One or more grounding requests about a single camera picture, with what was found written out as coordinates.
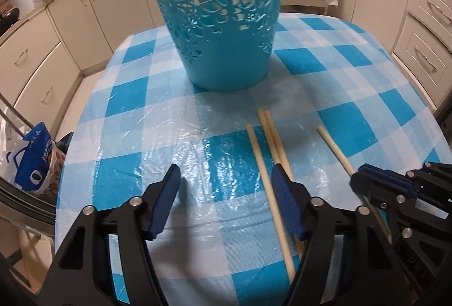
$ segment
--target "blue plastic basket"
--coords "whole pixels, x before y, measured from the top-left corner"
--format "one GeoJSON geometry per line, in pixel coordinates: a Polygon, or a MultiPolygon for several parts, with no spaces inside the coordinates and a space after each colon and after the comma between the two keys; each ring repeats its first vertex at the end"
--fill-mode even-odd
{"type": "Polygon", "coordinates": [[[189,79],[216,91],[267,73],[281,0],[157,0],[189,79]]]}

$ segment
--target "blue checkered tablecloth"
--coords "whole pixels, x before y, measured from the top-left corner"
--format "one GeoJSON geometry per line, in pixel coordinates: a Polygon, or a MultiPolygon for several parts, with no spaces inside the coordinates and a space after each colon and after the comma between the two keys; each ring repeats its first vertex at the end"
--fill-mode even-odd
{"type": "MultiPolygon", "coordinates": [[[[82,207],[119,206],[176,163],[186,181],[150,245],[169,304],[281,304],[289,281],[245,131],[255,127],[270,170],[258,108],[271,111],[296,181],[336,207],[360,202],[320,124],[356,168],[405,173],[425,160],[452,163],[429,109],[378,41],[352,24],[280,14],[268,75],[231,93],[194,86],[160,27],[123,42],[82,113],[60,186],[57,245],[82,207]]],[[[126,300],[114,236],[110,246],[126,300]]]]}

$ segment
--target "metal screw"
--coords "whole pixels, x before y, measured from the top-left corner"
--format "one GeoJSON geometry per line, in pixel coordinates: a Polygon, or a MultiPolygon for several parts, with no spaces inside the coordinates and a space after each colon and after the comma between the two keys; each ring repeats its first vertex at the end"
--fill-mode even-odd
{"type": "Polygon", "coordinates": [[[87,205],[85,208],[83,208],[82,213],[86,216],[89,216],[92,212],[94,212],[94,208],[92,205],[87,205]]]}
{"type": "Polygon", "coordinates": [[[129,204],[132,205],[133,207],[136,207],[141,203],[143,203],[143,199],[141,199],[141,197],[133,197],[129,200],[129,204]]]}
{"type": "Polygon", "coordinates": [[[409,239],[413,234],[413,230],[411,228],[404,228],[402,231],[402,236],[406,239],[409,239]]]}
{"type": "Polygon", "coordinates": [[[324,201],[322,198],[314,197],[311,199],[311,204],[314,207],[321,207],[323,205],[324,201]]]}
{"type": "Polygon", "coordinates": [[[363,216],[368,216],[370,214],[369,208],[363,205],[358,208],[358,212],[360,212],[363,216]]]}

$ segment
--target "chopstick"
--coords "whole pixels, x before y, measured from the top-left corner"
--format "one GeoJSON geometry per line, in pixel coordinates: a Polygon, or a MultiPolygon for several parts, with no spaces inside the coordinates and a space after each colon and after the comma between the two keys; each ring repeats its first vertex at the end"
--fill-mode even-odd
{"type": "MultiPolygon", "coordinates": [[[[281,162],[282,168],[284,168],[284,171],[286,171],[287,175],[289,176],[289,179],[291,181],[293,181],[294,178],[293,178],[292,169],[290,167],[289,160],[286,155],[286,151],[284,150],[283,142],[281,140],[281,137],[279,136],[275,122],[273,121],[272,114],[270,113],[270,111],[266,110],[264,112],[263,117],[265,118],[264,122],[270,128],[270,135],[271,135],[270,141],[273,141],[276,146],[276,150],[278,152],[279,160],[281,162]]],[[[299,239],[297,239],[295,236],[294,236],[294,238],[295,238],[295,245],[297,246],[298,257],[301,259],[303,256],[303,252],[305,251],[305,243],[303,241],[300,241],[299,239]]]]}
{"type": "Polygon", "coordinates": [[[284,260],[284,264],[286,265],[287,275],[290,283],[292,283],[292,280],[295,277],[295,266],[293,265],[292,256],[290,255],[290,248],[283,225],[283,219],[281,218],[281,213],[279,212],[275,193],[273,192],[272,184],[270,183],[270,178],[268,177],[267,169],[265,167],[264,158],[262,157],[262,152],[252,125],[247,125],[246,131],[248,132],[249,141],[251,143],[262,182],[264,184],[265,195],[267,196],[268,206],[270,207],[270,213],[272,214],[273,222],[275,224],[276,234],[281,246],[282,258],[284,260]]]}
{"type": "MultiPolygon", "coordinates": [[[[344,153],[340,150],[338,145],[334,142],[331,135],[326,131],[326,129],[323,126],[318,126],[317,131],[320,134],[320,136],[323,138],[325,143],[328,145],[328,147],[333,151],[334,155],[338,159],[338,161],[342,164],[342,166],[345,168],[345,171],[349,174],[349,176],[352,176],[356,170],[353,168],[353,166],[350,164],[350,161],[347,159],[344,153]]],[[[385,221],[383,220],[383,217],[381,216],[381,213],[370,204],[368,199],[365,196],[359,196],[361,200],[365,202],[365,204],[369,207],[369,209],[374,214],[375,218],[378,221],[378,224],[380,225],[381,229],[383,229],[383,232],[385,233],[389,243],[392,243],[392,236],[389,231],[389,228],[385,224],[385,221]]]]}

